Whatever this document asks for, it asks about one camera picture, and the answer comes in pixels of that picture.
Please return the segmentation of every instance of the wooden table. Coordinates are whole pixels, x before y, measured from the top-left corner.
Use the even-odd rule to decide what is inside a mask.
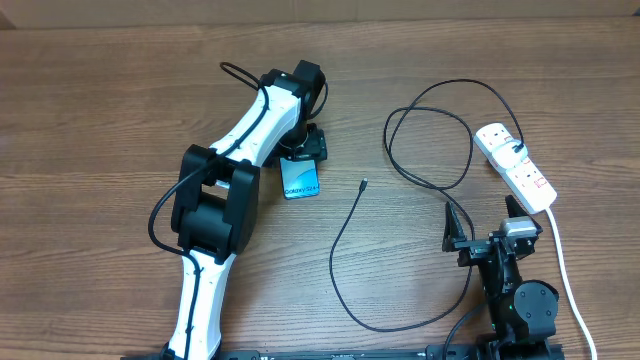
[[[255,93],[224,74],[226,60],[260,75],[322,66],[331,84],[317,123],[329,160],[322,192],[285,201],[264,169],[260,217],[229,279],[225,349],[421,348],[442,343],[481,299],[474,275],[463,304],[435,324],[379,334],[341,308],[328,274],[331,244],[358,184],[369,178],[336,251],[347,303],[380,327],[434,316],[459,295],[466,270],[440,251],[444,201],[390,166],[382,126],[396,107],[441,80],[488,82],[509,101],[532,158],[559,193],[554,211],[580,310],[602,359],[640,351],[640,21],[638,18],[425,21],[0,32],[0,358],[117,359],[158,351],[179,304],[181,261],[152,245],[149,212],[192,144],[208,145]],[[455,84],[423,104],[473,129],[504,122],[485,89]],[[410,117],[397,158],[437,184],[461,172],[464,129]],[[479,236],[506,217],[509,189],[476,150],[451,192]],[[175,244],[169,211],[161,238]],[[562,291],[545,232],[520,263],[526,279],[561,291],[557,335],[569,359],[586,342]],[[456,341],[490,331],[488,317]]]

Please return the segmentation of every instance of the power outlet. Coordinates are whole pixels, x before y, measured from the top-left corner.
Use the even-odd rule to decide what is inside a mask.
[[[481,128],[474,136],[474,141],[530,214],[537,214],[549,208],[556,200],[558,193],[528,155],[513,162],[513,156],[517,155],[515,150],[514,154],[498,151],[509,143],[520,144],[519,140],[513,139],[504,125],[494,123]],[[501,166],[501,163],[505,162],[509,162],[508,168]]]

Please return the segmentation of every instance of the robotic arm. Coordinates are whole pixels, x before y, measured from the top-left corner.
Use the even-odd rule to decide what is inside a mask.
[[[523,281],[517,260],[535,252],[542,227],[505,198],[509,217],[485,240],[469,241],[451,203],[446,205],[442,251],[458,252],[458,266],[477,266],[494,333],[480,335],[475,345],[429,345],[425,352],[439,360],[561,360],[562,345],[550,345],[555,335],[558,291],[540,280]]]
[[[178,245],[197,260],[200,277],[196,281],[193,262],[183,257],[176,329],[161,354],[142,359],[209,360],[219,351],[224,290],[231,265],[255,226],[260,167],[275,158],[293,162],[327,158],[323,131],[307,124],[317,115],[311,110],[325,86],[320,67],[304,60],[293,74],[271,70],[261,77],[249,111],[226,136],[209,148],[192,145],[187,150],[180,170],[185,182],[176,190],[171,229],[178,233]],[[229,189],[227,199],[203,192],[202,185]]]

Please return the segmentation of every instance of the black wire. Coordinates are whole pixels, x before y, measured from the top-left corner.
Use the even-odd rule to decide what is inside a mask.
[[[516,116],[514,115],[513,111],[511,110],[511,108],[509,107],[509,105],[507,104],[507,102],[504,100],[504,98],[496,91],[494,90],[491,86],[478,81],[478,80],[471,80],[471,79],[454,79],[454,80],[447,80],[447,81],[442,81],[439,82],[437,84],[434,84],[430,87],[428,87],[426,90],[424,90],[423,92],[420,93],[420,95],[418,95],[413,102],[411,103],[411,105],[409,105],[408,107],[402,107],[402,108],[398,108],[396,110],[394,110],[391,114],[389,114],[389,117],[387,118],[387,121],[384,124],[384,130],[383,130],[383,142],[384,142],[384,148],[385,151],[387,153],[387,155],[389,156],[389,160],[391,161],[391,164],[393,165],[393,167],[396,169],[396,171],[398,171],[398,173],[400,173],[400,175],[402,175],[405,179],[409,180],[410,182],[412,182],[413,184],[416,184],[418,186],[427,188],[427,189],[431,189],[431,190],[436,190],[438,192],[440,192],[442,195],[444,195],[449,201],[451,201],[459,210],[460,212],[462,212],[465,220],[467,221],[467,223],[469,224],[469,228],[471,230],[471,240],[475,240],[476,235],[475,235],[475,227],[473,225],[473,221],[471,220],[471,217],[469,216],[469,214],[464,210],[464,208],[451,196],[449,195],[446,190],[452,189],[456,186],[458,186],[458,184],[460,184],[460,182],[462,182],[462,180],[464,179],[464,177],[467,175],[467,172],[469,171],[469,167],[471,166],[471,159],[473,157],[473,134],[471,132],[471,128],[469,127],[469,125],[462,119],[460,118],[458,115],[453,114],[447,110],[442,110],[442,109],[438,109],[438,108],[433,108],[433,107],[425,107],[425,106],[416,106],[416,104],[420,101],[420,99],[422,99],[422,97],[429,92],[430,90],[444,85],[444,84],[449,84],[449,83],[455,83],[455,82],[467,82],[467,83],[474,83],[474,84],[478,84],[481,85],[487,89],[489,89],[493,94],[495,94],[498,99],[500,99],[500,101],[502,102],[502,104],[505,106],[505,108],[507,109],[507,111],[509,112],[509,115],[511,115],[511,118],[513,119],[513,122],[516,125],[516,128],[518,129],[518,133],[520,135],[520,141],[521,144],[519,145],[519,148],[522,148],[524,146],[524,136],[522,135],[522,130],[520,129],[520,125],[518,124],[518,121],[516,120]],[[449,117],[452,117],[456,120],[458,120],[458,122],[460,122],[465,129],[467,130],[467,134],[469,135],[469,156],[467,158],[467,163],[465,164],[465,168],[464,171],[462,172],[462,175],[460,175],[460,177],[458,178],[458,180],[456,180],[455,182],[453,182],[450,185],[446,185],[446,186],[437,186],[413,173],[411,173],[410,171],[408,171],[407,169],[403,168],[400,164],[398,164],[398,162],[395,160],[395,158],[393,157],[393,153],[392,153],[392,147],[393,147],[393,141],[395,139],[396,134],[398,133],[398,129],[400,128],[400,125],[402,125],[402,122],[404,121],[404,119],[406,118],[407,114],[409,114],[410,111],[412,110],[422,110],[422,111],[433,111],[433,112],[437,112],[440,114],[444,114],[447,115]],[[391,121],[391,118],[401,112],[404,111],[404,113],[402,114],[402,116],[400,117],[400,120],[398,120],[398,124],[396,125],[393,134],[391,135],[391,139],[389,140],[389,142],[387,143],[387,130],[389,127],[389,122]],[[351,219],[351,216],[353,215],[353,212],[355,211],[356,205],[358,204],[358,201],[360,200],[360,196],[362,195],[362,192],[364,191],[363,187],[360,187],[360,192],[358,193],[358,197],[356,198],[353,207],[351,208],[351,212],[349,213],[349,216],[347,217],[345,223],[342,226],[342,229],[340,230],[340,232],[338,233],[338,237],[336,238],[336,240],[333,243],[333,246],[331,247],[331,252],[329,255],[329,274],[331,276],[331,282],[333,283],[333,288],[336,292],[336,295],[338,296],[338,300],[340,300],[340,303],[342,304],[342,307],[344,308],[344,310],[347,312],[347,314],[351,317],[351,319],[353,319],[353,321],[355,321],[356,323],[358,323],[360,326],[364,327],[365,329],[371,330],[371,331],[376,331],[376,332],[396,332],[396,331],[404,331],[404,330],[410,330],[410,329],[415,329],[421,326],[425,326],[428,324],[431,324],[435,321],[438,321],[440,319],[442,319],[443,317],[447,316],[448,314],[450,314],[453,310],[455,310],[458,305],[460,305],[460,303],[462,302],[462,300],[464,299],[464,296],[467,293],[467,289],[469,287],[469,282],[471,280],[471,273],[472,273],[472,267],[469,267],[469,272],[467,274],[467,280],[465,282],[464,288],[462,289],[462,293],[460,294],[460,297],[458,298],[458,300],[455,302],[455,304],[453,304],[453,306],[451,308],[449,308],[447,311],[443,312],[442,314],[417,323],[417,324],[413,324],[413,325],[408,325],[408,326],[403,326],[403,327],[398,327],[398,328],[390,328],[390,329],[383,329],[383,328],[375,328],[373,326],[367,325],[364,322],[360,321],[352,312],[351,310],[349,310],[349,307],[346,305],[346,303],[344,302],[344,300],[342,299],[342,295],[340,294],[340,291],[338,290],[338,286],[336,285],[334,276],[333,276],[333,253],[335,251],[336,245],[338,244],[338,241],[340,240],[340,237],[342,236],[342,233],[344,232],[344,229],[347,227],[347,224],[349,223],[349,220]]]
[[[500,250],[500,246],[498,244],[495,244],[495,252],[498,255],[498,266],[500,267],[500,270],[498,271],[498,274],[500,274],[500,290],[495,295],[497,298],[502,294],[502,290],[504,289],[504,261],[502,260],[502,250]]]
[[[232,72],[231,70],[227,69],[227,67],[230,67],[230,68],[240,72],[242,75],[248,77],[249,79],[251,79],[251,81],[255,82],[256,85],[254,86],[253,84],[248,82],[246,79],[243,79],[239,75],[237,75],[234,72]],[[236,139],[236,141],[233,143],[233,145],[231,145],[227,150],[225,150],[222,154],[220,154],[220,156],[225,157],[225,156],[229,155],[231,152],[233,152],[235,149],[237,149],[238,146],[240,146],[240,144],[242,144],[242,142],[258,126],[258,124],[260,123],[260,121],[262,120],[264,115],[267,113],[267,110],[269,110],[269,93],[264,88],[264,86],[262,86],[262,83],[260,82],[260,80],[258,80],[257,77],[251,75],[251,73],[249,73],[248,71],[242,69],[241,67],[233,65],[233,64],[228,63],[228,62],[221,62],[220,63],[220,68],[222,70],[224,70],[224,72],[226,72],[227,74],[229,74],[229,75],[233,76],[234,78],[236,78],[236,79],[242,81],[243,83],[247,84],[252,89],[254,89],[256,91],[262,90],[262,94],[264,94],[264,106],[262,107],[262,111],[260,112],[260,115],[258,115],[258,118],[251,124],[251,126],[247,129],[247,131],[245,131],[242,134],[242,136],[240,136],[238,139]]]
[[[418,101],[420,101],[420,99],[422,99],[422,97],[426,93],[428,93],[432,89],[437,88],[438,86],[445,85],[445,84],[456,83],[456,82],[465,82],[465,83],[478,84],[480,86],[483,86],[483,87],[489,89],[489,91],[491,91],[498,99],[500,99],[500,102],[502,102],[502,105],[504,105],[505,109],[507,109],[507,111],[509,112],[509,115],[511,115],[511,119],[513,120],[513,123],[516,125],[516,129],[518,129],[518,135],[520,136],[520,142],[521,143],[520,143],[520,145],[518,145],[518,150],[516,152],[519,152],[520,149],[522,149],[522,147],[524,146],[524,135],[522,135],[522,129],[520,129],[520,124],[518,124],[518,120],[516,119],[516,115],[513,113],[513,111],[511,110],[511,107],[509,106],[509,104],[507,104],[507,101],[502,97],[502,95],[500,95],[494,88],[492,88],[488,84],[483,83],[482,81],[473,80],[473,79],[453,79],[453,80],[446,80],[446,81],[441,81],[441,82],[439,82],[437,84],[433,84],[433,85],[429,86],[426,90],[421,92],[420,95],[418,95],[415,98],[415,100],[413,100],[413,103],[411,103],[411,105],[409,105],[409,107],[407,108],[408,110],[404,113],[404,115],[402,115],[402,118],[404,119],[404,117],[409,113],[409,111],[411,111],[415,107],[415,105],[418,103]]]
[[[501,349],[504,345],[506,345],[506,344],[508,344],[508,343],[511,343],[511,342],[512,342],[512,341],[511,341],[510,339],[508,339],[508,338],[505,338],[504,340],[500,341],[499,343],[497,343],[497,344],[496,344],[495,348],[493,349],[493,353],[494,353],[494,354],[497,354],[497,353],[498,353],[498,351],[500,351],[500,349]]]
[[[447,340],[444,342],[444,347],[442,348],[442,360],[447,360],[447,351],[448,351],[447,349],[449,348],[449,345],[451,344],[451,341],[453,340],[453,336],[456,334],[456,331],[458,331],[460,326],[462,326],[462,324],[464,324],[465,321],[469,320],[470,318],[480,313],[480,311],[484,309],[485,305],[487,304],[482,303],[476,306],[471,311],[466,313],[462,318],[460,318],[460,320],[458,320],[458,322],[453,327],[453,329],[451,329],[451,332],[449,332],[449,335],[447,336]]]
[[[251,79],[253,82],[255,82],[256,85],[254,86],[253,84],[251,84],[247,80],[245,80],[245,79],[241,78],[240,76],[236,75],[235,73],[233,73],[232,71],[227,69],[227,67],[230,67],[230,68],[242,73],[243,75],[245,75],[246,77]],[[247,84],[252,89],[254,89],[256,91],[257,90],[262,90],[262,93],[264,94],[264,99],[265,99],[264,106],[262,107],[262,112],[260,112],[260,115],[258,115],[256,120],[251,124],[251,126],[242,134],[242,136],[240,136],[236,141],[234,141],[233,144],[231,144],[231,146],[227,150],[225,150],[224,152],[222,152],[221,154],[218,155],[218,156],[225,157],[225,156],[229,155],[231,152],[233,152],[234,150],[236,150],[238,148],[238,146],[240,146],[240,144],[242,144],[242,142],[247,138],[247,136],[249,136],[249,134],[251,134],[251,132],[256,128],[256,126],[258,126],[258,124],[260,123],[260,121],[262,120],[264,115],[266,114],[267,110],[269,109],[269,94],[267,93],[267,91],[264,88],[264,86],[262,86],[262,84],[260,83],[260,80],[258,80],[258,78],[256,78],[255,76],[253,76],[251,73],[247,72],[246,70],[240,68],[239,66],[236,66],[236,65],[228,63],[228,62],[222,62],[222,63],[220,63],[220,68],[222,68],[222,70],[224,70],[227,74],[229,74],[229,75],[233,76],[234,78],[236,78],[236,79],[242,81],[243,83]],[[160,209],[162,209],[162,207],[167,202],[167,200],[169,200],[169,198],[171,198],[171,196],[173,194],[175,194],[176,191],[178,191],[178,189],[181,186],[183,186],[187,181],[189,181],[191,178],[193,178],[194,176],[198,175],[202,171],[209,170],[214,162],[215,162],[215,159],[207,161],[204,165],[200,166],[198,169],[196,169],[193,172],[189,173],[187,176],[185,176],[183,179],[181,179],[175,185],[173,185],[164,194],[164,196],[162,196],[160,198],[160,200],[158,200],[156,205],[153,207],[153,210],[151,211],[151,214],[149,215],[149,223],[148,223],[148,226],[147,226],[147,231],[149,232],[149,238],[151,238],[151,241],[157,247],[159,247],[162,250],[168,251],[170,253],[173,253],[173,254],[176,254],[176,255],[180,255],[180,256],[184,256],[185,258],[189,259],[189,261],[191,261],[191,263],[193,264],[193,269],[194,269],[193,273],[195,275],[195,282],[194,282],[194,288],[193,288],[193,296],[191,297],[191,304],[189,306],[189,315],[187,317],[187,329],[185,331],[186,335],[187,335],[187,339],[186,339],[185,350],[184,350],[184,360],[188,360],[188,357],[189,357],[189,345],[191,344],[191,330],[193,328],[193,313],[195,311],[196,300],[198,298],[198,287],[200,285],[200,272],[202,271],[202,269],[200,268],[200,265],[198,264],[198,261],[196,260],[196,258],[194,258],[191,254],[189,254],[189,252],[186,249],[178,250],[178,249],[175,249],[175,248],[173,248],[171,246],[167,246],[167,245],[161,243],[160,240],[158,240],[158,238],[156,237],[155,230],[154,230],[154,224],[155,224],[156,218],[158,216],[158,213],[160,212]]]
[[[469,273],[467,275],[467,281],[464,284],[464,289],[462,290],[462,295],[460,296],[458,301],[456,301],[456,303],[451,308],[449,308],[447,311],[443,312],[442,314],[440,314],[440,315],[438,315],[438,316],[436,316],[436,317],[434,317],[432,319],[423,321],[421,323],[408,325],[408,326],[402,326],[402,327],[398,327],[398,328],[390,328],[390,329],[376,328],[376,327],[367,325],[364,322],[360,321],[360,319],[358,319],[351,312],[351,310],[349,310],[349,307],[347,306],[347,304],[342,299],[342,295],[340,294],[340,291],[338,290],[338,285],[336,285],[336,279],[333,276],[333,253],[334,253],[334,251],[336,249],[336,246],[338,245],[338,241],[340,240],[340,237],[342,236],[342,233],[344,232],[344,229],[347,227],[347,224],[349,223],[349,220],[351,219],[351,216],[353,215],[353,212],[355,211],[356,206],[358,205],[358,201],[360,200],[360,196],[362,195],[363,192],[364,192],[364,187],[361,184],[360,185],[360,191],[358,192],[358,196],[356,197],[356,201],[353,203],[353,206],[351,207],[351,211],[349,212],[349,216],[347,216],[347,220],[342,225],[342,229],[340,229],[340,232],[338,233],[338,237],[333,242],[333,246],[331,247],[331,252],[329,253],[329,275],[331,276],[331,283],[333,284],[333,289],[336,291],[336,295],[338,295],[338,300],[340,300],[340,303],[342,304],[342,307],[344,308],[344,310],[351,317],[351,319],[353,319],[353,321],[358,323],[358,325],[362,326],[363,328],[365,328],[367,330],[371,330],[371,331],[375,331],[375,332],[381,332],[381,333],[405,331],[405,330],[411,330],[411,329],[419,328],[421,326],[425,326],[425,325],[434,323],[434,322],[442,319],[443,317],[449,315],[453,310],[455,310],[458,307],[458,305],[460,305],[460,302],[462,302],[462,299],[464,298],[464,294],[467,292],[467,288],[469,287],[469,281],[471,280],[471,269],[472,269],[471,267],[469,267]]]
[[[322,100],[322,104],[318,106],[318,108],[316,109],[316,111],[313,112],[313,114],[309,115],[309,120],[312,120],[313,118],[318,116],[318,114],[320,114],[320,112],[322,111],[322,108],[324,108],[324,104],[327,102],[328,96],[329,96],[329,83],[325,81],[324,82],[324,99]]]

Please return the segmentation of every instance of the black plug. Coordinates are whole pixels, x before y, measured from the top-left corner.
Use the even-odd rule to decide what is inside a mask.
[[[369,182],[369,179],[364,178],[362,179],[362,181],[360,182],[360,192],[363,192],[364,189],[367,188],[367,183]]]
[[[522,148],[524,147],[524,142],[520,141],[519,145],[516,145],[513,147],[514,152],[517,154],[520,152],[520,150],[522,150]]]

